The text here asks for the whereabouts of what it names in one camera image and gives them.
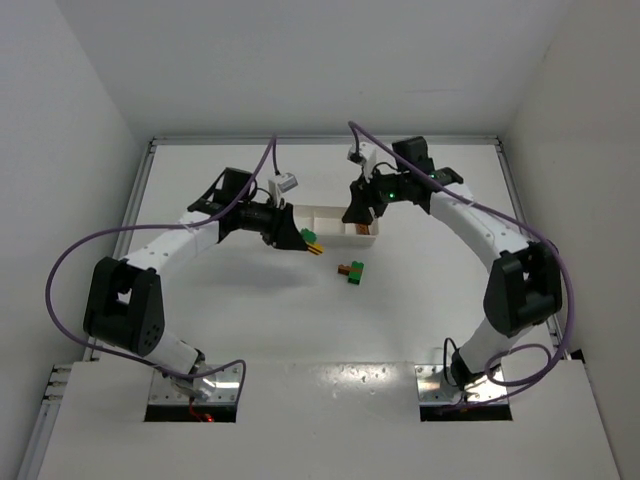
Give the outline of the brown square lego plate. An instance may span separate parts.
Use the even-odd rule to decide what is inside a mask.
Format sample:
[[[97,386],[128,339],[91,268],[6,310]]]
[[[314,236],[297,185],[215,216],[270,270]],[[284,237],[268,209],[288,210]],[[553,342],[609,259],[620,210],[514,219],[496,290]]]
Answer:
[[[356,233],[358,235],[370,235],[370,228],[368,225],[356,224],[355,225]]]

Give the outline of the yellow lego plate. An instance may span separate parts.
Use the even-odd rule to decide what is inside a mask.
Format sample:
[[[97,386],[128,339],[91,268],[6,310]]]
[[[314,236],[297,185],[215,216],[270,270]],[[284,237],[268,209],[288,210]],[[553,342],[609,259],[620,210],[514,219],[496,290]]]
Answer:
[[[307,243],[307,250],[314,255],[322,255],[324,248],[317,243]]]

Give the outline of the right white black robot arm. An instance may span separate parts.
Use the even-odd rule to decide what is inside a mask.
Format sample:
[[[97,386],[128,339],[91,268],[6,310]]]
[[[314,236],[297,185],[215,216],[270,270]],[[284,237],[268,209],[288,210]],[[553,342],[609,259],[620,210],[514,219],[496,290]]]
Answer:
[[[347,158],[361,173],[349,186],[351,202],[342,221],[371,225],[388,205],[410,202],[446,225],[485,266],[485,317],[443,373],[449,385],[463,389],[494,370],[522,336],[560,310],[560,267],[550,248],[481,210],[455,170],[435,167],[424,138],[397,141],[392,151],[396,166],[383,174],[375,146],[360,141],[351,146]]]

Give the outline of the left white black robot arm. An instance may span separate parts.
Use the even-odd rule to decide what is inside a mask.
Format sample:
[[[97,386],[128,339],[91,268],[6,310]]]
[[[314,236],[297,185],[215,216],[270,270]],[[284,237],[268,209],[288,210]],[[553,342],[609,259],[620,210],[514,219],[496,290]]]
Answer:
[[[227,168],[189,205],[176,229],[170,229],[121,259],[105,257],[94,268],[83,322],[84,331],[123,349],[156,368],[178,376],[197,373],[199,350],[168,331],[162,283],[198,255],[237,230],[257,232],[275,249],[305,251],[293,207],[283,199],[298,184],[291,173],[268,182],[268,199],[255,200],[244,187],[251,173]]]

